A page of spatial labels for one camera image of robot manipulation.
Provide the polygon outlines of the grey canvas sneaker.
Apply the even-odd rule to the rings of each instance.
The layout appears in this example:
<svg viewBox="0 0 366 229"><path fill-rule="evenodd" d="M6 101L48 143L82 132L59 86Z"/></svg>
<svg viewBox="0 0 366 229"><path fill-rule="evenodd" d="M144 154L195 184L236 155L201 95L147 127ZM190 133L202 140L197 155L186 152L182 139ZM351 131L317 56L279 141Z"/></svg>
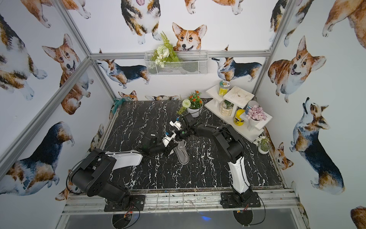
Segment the grey canvas sneaker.
<svg viewBox="0 0 366 229"><path fill-rule="evenodd" d="M178 161L182 165L188 164L190 157L186 150L186 141L182 140L177 142L177 146L173 149L175 154L177 155Z"/></svg>

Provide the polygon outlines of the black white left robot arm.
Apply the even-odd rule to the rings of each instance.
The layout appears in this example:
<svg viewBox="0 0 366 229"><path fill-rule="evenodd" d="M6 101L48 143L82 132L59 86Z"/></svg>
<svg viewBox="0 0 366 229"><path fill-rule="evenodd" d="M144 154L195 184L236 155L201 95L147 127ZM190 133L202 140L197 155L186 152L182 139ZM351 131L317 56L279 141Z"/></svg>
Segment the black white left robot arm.
<svg viewBox="0 0 366 229"><path fill-rule="evenodd" d="M89 197L99 196L108 203L126 205L130 193L127 188L112 182L113 172L126 167L137 167L144 157L172 151L177 146L178 141L174 138L160 140L151 135L137 149L106 152L96 148L71 169L68 180Z"/></svg>

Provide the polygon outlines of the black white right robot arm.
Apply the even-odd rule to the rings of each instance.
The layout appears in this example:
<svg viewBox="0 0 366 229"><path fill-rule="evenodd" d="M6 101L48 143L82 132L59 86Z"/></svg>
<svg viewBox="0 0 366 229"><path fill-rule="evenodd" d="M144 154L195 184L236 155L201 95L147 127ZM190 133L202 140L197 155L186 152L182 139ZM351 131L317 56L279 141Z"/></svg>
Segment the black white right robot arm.
<svg viewBox="0 0 366 229"><path fill-rule="evenodd" d="M179 138L184 139L195 135L211 139L218 152L226 157L233 179L233 192L241 201L248 199L252 194L244 165L245 143L242 137L227 124L221 127L198 122L191 114L182 117L183 130L179 131Z"/></svg>

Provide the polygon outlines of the white potted red flowers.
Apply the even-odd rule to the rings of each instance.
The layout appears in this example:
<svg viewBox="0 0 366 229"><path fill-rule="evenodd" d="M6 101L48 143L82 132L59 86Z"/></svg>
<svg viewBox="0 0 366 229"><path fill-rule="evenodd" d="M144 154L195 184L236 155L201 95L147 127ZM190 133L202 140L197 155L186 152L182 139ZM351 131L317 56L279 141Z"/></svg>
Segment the white potted red flowers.
<svg viewBox="0 0 366 229"><path fill-rule="evenodd" d="M182 105L177 111L179 116L182 116L186 112L190 113L193 118L196 118L200 115L203 108L203 100L201 98L201 92L194 91L190 93L190 95L182 101Z"/></svg>

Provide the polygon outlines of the woven basket with plant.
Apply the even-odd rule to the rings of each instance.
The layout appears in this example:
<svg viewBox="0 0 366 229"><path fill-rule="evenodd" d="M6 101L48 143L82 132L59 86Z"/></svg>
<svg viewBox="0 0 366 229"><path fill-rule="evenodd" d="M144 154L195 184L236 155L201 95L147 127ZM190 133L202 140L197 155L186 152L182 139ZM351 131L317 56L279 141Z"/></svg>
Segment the woven basket with plant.
<svg viewBox="0 0 366 229"><path fill-rule="evenodd" d="M223 116L231 116L233 107L234 107L233 103L231 103L227 100L224 100L220 104L220 108L219 108L220 114Z"/></svg>

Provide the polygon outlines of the yellow container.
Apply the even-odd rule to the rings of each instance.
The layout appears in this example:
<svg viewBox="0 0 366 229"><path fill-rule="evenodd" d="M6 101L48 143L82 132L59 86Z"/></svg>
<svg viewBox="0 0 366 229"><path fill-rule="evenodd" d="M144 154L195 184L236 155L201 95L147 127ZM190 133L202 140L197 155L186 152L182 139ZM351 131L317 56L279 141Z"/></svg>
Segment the yellow container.
<svg viewBox="0 0 366 229"><path fill-rule="evenodd" d="M234 116L234 119L233 119L233 122L235 125L237 126L242 126L244 124L244 119L241 118L241 115L242 114L245 114L245 110L244 109L238 109L235 113L235 116Z"/></svg>

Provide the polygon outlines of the green lidded jar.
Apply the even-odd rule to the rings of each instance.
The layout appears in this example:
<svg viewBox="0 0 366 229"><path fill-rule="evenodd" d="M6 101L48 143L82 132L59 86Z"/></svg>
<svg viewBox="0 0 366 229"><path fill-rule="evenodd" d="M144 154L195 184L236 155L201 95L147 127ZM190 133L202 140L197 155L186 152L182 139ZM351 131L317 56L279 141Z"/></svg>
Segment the green lidded jar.
<svg viewBox="0 0 366 229"><path fill-rule="evenodd" d="M231 86L231 84L230 84L229 81L222 80L219 83L218 95L221 96L221 97L225 96L229 92L230 86Z"/></svg>

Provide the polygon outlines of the green cloth ribbon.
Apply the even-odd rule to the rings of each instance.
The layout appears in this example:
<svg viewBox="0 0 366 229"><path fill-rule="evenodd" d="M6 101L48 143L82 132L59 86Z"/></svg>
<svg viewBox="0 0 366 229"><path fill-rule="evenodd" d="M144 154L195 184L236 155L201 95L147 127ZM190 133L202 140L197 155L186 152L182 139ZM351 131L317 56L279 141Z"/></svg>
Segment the green cloth ribbon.
<svg viewBox="0 0 366 229"><path fill-rule="evenodd" d="M114 99L114 103L111 107L111 114L114 116L119 106L121 106L124 102L130 101L128 98Z"/></svg>

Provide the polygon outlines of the blue grey tin can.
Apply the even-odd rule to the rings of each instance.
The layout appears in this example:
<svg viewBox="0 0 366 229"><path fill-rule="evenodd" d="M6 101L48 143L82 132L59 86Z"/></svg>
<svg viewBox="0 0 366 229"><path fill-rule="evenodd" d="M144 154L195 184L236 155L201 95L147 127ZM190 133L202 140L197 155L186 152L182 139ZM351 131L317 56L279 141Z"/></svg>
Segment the blue grey tin can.
<svg viewBox="0 0 366 229"><path fill-rule="evenodd" d="M256 102L255 100L251 100L248 102L245 109L245 114L247 115L249 113L249 110L252 109L253 107L259 107L258 102Z"/></svg>

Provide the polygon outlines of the pink flowers white pot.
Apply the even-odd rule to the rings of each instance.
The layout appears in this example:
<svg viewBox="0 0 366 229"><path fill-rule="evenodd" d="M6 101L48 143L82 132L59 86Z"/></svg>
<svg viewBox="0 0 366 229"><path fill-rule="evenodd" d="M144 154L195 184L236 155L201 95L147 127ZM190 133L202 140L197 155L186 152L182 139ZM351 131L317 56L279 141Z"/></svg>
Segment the pink flowers white pot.
<svg viewBox="0 0 366 229"><path fill-rule="evenodd" d="M260 106L254 106L251 109L249 109L246 117L248 118L249 123L252 126L255 126L256 124L258 124L263 120L264 121L267 120L267 116L264 113L262 107Z"/></svg>

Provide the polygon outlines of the green white artificial flowers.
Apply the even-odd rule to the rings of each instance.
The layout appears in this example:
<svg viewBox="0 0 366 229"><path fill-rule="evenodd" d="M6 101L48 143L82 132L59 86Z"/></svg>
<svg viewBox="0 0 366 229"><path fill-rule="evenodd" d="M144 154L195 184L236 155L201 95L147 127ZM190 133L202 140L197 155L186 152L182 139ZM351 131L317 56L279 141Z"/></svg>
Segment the green white artificial flowers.
<svg viewBox="0 0 366 229"><path fill-rule="evenodd" d="M167 38L166 34L164 32L161 32L160 35L163 44L159 45L154 50L150 60L161 68L165 68L170 63L181 62L173 46L170 44L170 41Z"/></svg>

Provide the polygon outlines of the small white potted plant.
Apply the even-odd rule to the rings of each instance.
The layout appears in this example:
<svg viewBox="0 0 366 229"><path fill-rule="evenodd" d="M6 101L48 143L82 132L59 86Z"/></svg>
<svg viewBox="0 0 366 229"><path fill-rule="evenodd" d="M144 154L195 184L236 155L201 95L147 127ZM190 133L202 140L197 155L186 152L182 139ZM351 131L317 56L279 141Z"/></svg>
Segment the small white potted plant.
<svg viewBox="0 0 366 229"><path fill-rule="evenodd" d="M269 145L269 138L266 136L259 136L255 139L255 141L253 142L257 147L258 147L258 152L260 154L268 154L269 153L269 149L270 149L270 145Z"/></svg>

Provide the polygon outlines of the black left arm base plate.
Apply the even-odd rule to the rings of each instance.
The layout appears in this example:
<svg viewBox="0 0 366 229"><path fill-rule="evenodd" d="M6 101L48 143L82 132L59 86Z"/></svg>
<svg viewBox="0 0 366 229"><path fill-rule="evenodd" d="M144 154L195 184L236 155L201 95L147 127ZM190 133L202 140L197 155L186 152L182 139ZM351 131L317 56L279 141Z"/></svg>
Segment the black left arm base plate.
<svg viewBox="0 0 366 229"><path fill-rule="evenodd" d="M124 197L122 202L107 200L104 212L142 211L144 209L145 199L145 195L129 195Z"/></svg>

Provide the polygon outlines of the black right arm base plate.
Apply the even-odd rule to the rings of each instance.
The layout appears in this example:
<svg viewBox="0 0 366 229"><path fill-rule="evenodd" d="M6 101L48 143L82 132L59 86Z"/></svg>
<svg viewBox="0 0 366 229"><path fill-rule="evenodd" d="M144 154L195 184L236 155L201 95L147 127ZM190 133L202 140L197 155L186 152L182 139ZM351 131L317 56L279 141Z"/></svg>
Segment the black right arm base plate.
<svg viewBox="0 0 366 229"><path fill-rule="evenodd" d="M261 207L261 200L257 192L250 192L249 194L223 192L220 194L220 197L220 204L224 209Z"/></svg>

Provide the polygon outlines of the aluminium frame rail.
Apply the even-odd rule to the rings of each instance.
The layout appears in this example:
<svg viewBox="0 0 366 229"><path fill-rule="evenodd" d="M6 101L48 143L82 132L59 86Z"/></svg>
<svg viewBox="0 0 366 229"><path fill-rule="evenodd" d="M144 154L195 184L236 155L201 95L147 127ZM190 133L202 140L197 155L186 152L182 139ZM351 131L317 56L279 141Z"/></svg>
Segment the aluminium frame rail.
<svg viewBox="0 0 366 229"><path fill-rule="evenodd" d="M245 204L236 210L261 210L261 209L288 209L297 208L298 197L291 189L257 190L261 206ZM144 207L137 210L140 213L173 213L173 212L199 212L222 211L220 204L221 192L182 192L182 193L147 193ZM62 215L82 214L122 214L126 211L117 207L109 207L105 211L106 202L103 198L88 197L86 195L70 196L62 211Z"/></svg>

